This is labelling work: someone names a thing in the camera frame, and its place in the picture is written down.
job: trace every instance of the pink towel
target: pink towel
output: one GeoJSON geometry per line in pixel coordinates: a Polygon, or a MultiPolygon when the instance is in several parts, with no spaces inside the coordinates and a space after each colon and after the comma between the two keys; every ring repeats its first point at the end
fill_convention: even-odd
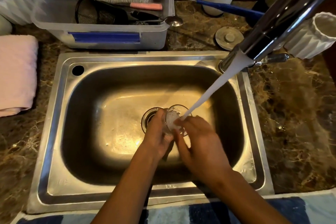
{"type": "Polygon", "coordinates": [[[0,117],[32,107],[37,49],[37,39],[31,35],[0,36],[0,117]]]}

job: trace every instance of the sink drain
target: sink drain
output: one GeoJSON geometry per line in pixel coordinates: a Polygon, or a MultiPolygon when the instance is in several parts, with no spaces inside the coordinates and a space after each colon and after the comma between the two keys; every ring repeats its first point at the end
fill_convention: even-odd
{"type": "Polygon", "coordinates": [[[154,117],[156,112],[160,109],[160,107],[154,107],[150,108],[148,111],[145,112],[145,114],[142,116],[141,119],[141,128],[144,133],[146,133],[147,126],[151,119],[154,117]]]}

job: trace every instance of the countertop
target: countertop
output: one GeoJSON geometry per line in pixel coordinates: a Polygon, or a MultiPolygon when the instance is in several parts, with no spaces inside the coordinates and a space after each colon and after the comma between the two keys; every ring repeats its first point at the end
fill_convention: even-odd
{"type": "MultiPolygon", "coordinates": [[[[253,2],[236,2],[251,8],[253,2]]],[[[231,26],[246,32],[245,19],[230,14],[209,18],[199,5],[177,1],[185,22],[170,28],[164,50],[219,50],[215,32],[231,26]]],[[[38,89],[34,106],[0,118],[0,223],[23,211],[28,199],[57,57],[73,52],[34,25],[16,26],[15,34],[40,42],[38,89]]],[[[336,87],[324,59],[292,58],[249,69],[267,159],[276,193],[308,192],[336,186],[336,87]]]]}

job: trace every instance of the sink basin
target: sink basin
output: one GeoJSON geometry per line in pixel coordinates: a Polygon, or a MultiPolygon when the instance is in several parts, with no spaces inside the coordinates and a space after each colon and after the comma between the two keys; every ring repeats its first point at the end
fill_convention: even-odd
{"type": "MultiPolygon", "coordinates": [[[[29,213],[99,209],[158,107],[187,108],[221,75],[227,52],[61,54],[28,203],[29,213]]],[[[273,186],[248,74],[192,112],[219,134],[234,170],[260,193],[273,186]]],[[[149,205],[204,198],[176,145],[160,161],[149,205]]]]}

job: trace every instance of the person's right hand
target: person's right hand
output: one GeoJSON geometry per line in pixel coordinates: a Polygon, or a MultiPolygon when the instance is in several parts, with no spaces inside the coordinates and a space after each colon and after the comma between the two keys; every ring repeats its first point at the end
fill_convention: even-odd
{"type": "Polygon", "coordinates": [[[210,188],[222,182],[232,168],[211,125],[199,116],[188,116],[184,121],[176,120],[175,124],[182,126],[190,138],[189,149],[183,135],[175,131],[175,142],[187,168],[210,188]]]}

